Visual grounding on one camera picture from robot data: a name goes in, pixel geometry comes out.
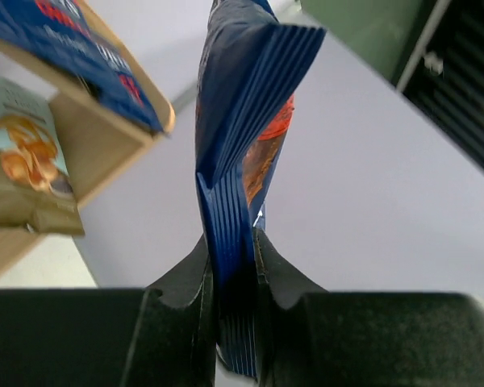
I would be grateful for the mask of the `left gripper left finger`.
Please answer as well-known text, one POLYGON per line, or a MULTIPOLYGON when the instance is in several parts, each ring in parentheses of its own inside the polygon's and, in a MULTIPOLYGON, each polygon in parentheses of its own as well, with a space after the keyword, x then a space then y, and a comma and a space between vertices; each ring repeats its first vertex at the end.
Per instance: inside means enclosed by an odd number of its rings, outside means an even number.
POLYGON ((146 288, 0 290, 0 386, 212 386, 207 247, 146 288))

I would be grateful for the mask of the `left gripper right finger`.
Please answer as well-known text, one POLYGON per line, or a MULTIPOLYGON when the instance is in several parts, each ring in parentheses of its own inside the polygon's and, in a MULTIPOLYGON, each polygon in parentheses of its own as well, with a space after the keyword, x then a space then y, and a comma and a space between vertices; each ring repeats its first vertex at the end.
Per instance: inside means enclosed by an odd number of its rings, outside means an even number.
POLYGON ((484 302, 329 292, 254 232, 262 386, 484 386, 484 302))

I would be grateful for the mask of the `light blue cassava chips bag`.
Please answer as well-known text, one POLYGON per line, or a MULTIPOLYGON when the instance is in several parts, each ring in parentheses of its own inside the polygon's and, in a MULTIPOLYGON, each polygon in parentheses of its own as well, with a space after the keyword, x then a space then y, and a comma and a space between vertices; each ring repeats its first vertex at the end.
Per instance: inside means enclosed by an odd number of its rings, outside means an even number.
POLYGON ((83 235, 48 102, 0 77, 0 228, 83 235))

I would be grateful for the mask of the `blue Burts chips bag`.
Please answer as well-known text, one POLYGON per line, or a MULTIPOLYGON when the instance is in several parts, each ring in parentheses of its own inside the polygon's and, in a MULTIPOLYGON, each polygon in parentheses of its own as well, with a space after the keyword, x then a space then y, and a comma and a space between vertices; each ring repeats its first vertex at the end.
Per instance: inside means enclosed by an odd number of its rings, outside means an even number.
POLYGON ((92 31, 73 1, 0 1, 0 39, 73 74, 103 106, 164 130, 127 60, 92 31))
POLYGON ((284 24, 266 1, 215 1, 198 71, 195 180, 227 368, 257 376, 253 231, 326 31, 284 24))

